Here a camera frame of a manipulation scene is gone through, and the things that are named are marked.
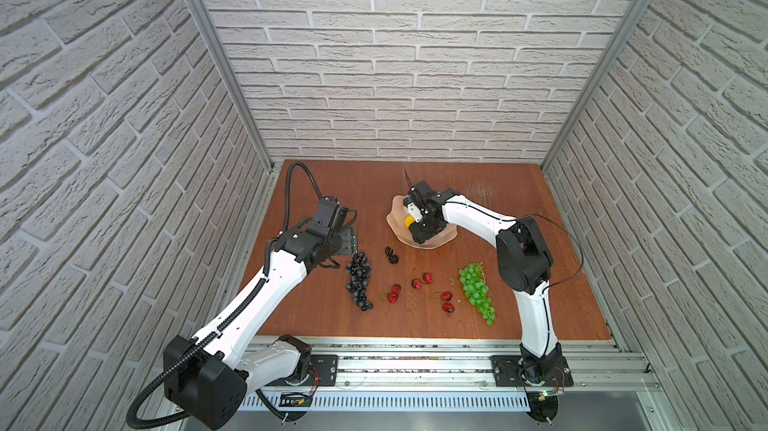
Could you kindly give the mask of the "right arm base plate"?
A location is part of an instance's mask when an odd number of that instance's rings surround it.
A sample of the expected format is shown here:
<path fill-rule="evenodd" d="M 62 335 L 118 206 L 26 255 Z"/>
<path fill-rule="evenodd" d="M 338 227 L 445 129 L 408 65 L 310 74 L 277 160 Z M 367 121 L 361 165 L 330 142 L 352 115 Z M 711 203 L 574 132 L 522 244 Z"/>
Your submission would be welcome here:
<path fill-rule="evenodd" d="M 494 355 L 491 370 L 497 387 L 569 388 L 574 385 L 564 356 L 537 360 L 519 355 Z"/>

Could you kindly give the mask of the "dark purple grape bunch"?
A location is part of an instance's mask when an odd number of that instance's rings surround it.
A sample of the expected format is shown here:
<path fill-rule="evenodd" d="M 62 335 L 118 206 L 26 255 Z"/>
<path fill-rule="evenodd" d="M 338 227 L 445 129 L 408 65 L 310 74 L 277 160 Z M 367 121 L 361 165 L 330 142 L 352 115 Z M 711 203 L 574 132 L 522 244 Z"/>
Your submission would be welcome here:
<path fill-rule="evenodd" d="M 346 266 L 349 280 L 346 290 L 350 293 L 355 305 L 363 312 L 373 308 L 367 297 L 367 288 L 371 276 L 371 265 L 364 252 L 357 252 Z"/>

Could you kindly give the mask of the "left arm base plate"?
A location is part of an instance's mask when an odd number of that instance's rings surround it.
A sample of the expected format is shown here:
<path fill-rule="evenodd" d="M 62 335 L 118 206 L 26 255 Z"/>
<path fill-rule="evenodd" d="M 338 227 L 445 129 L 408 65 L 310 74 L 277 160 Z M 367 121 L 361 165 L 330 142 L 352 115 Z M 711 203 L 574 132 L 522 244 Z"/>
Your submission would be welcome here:
<path fill-rule="evenodd" d="M 334 387 L 339 369 L 339 356 L 332 354 L 312 354 L 308 361 L 300 363 L 298 374 L 279 378 L 269 383 L 269 386 L 289 387 Z"/>

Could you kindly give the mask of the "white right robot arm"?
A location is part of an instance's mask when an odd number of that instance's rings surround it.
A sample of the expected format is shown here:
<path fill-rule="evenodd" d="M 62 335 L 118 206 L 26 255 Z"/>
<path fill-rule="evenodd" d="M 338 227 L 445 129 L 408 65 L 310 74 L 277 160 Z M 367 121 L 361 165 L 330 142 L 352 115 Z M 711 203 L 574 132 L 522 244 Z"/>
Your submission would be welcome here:
<path fill-rule="evenodd" d="M 564 369 L 549 299 L 553 257 L 536 220 L 496 213 L 452 189 L 435 191 L 424 181 L 410 187 L 403 205 L 405 226 L 419 244 L 454 224 L 494 246 L 500 277 L 515 293 L 521 320 L 521 378 L 543 386 Z"/>

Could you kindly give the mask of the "green grape bunch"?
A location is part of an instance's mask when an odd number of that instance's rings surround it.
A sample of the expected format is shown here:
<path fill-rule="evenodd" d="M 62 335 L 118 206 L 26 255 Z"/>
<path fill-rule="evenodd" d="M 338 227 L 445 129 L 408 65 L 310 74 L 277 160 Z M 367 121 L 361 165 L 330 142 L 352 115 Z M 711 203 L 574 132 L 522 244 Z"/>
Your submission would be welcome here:
<path fill-rule="evenodd" d="M 481 263 L 469 263 L 458 271 L 461 289 L 466 300 L 479 313 L 488 326 L 492 326 L 496 320 L 496 310 L 492 298 L 488 295 L 489 287 L 486 283 L 483 265 Z"/>

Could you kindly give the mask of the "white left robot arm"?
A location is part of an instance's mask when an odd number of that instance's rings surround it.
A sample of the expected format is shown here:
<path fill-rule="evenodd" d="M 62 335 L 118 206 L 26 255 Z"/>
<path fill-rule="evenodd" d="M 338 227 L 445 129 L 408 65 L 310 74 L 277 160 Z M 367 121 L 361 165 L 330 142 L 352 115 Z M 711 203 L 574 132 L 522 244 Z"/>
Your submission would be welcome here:
<path fill-rule="evenodd" d="M 290 335 L 254 353 L 247 348 L 289 292 L 316 267 L 331 264 L 350 227 L 348 208 L 332 196 L 315 215 L 282 232 L 265 253 L 265 263 L 248 285 L 190 338 L 175 337 L 163 351 L 166 399 L 211 430 L 224 426 L 244 398 L 284 380 L 313 385 L 311 347 Z"/>

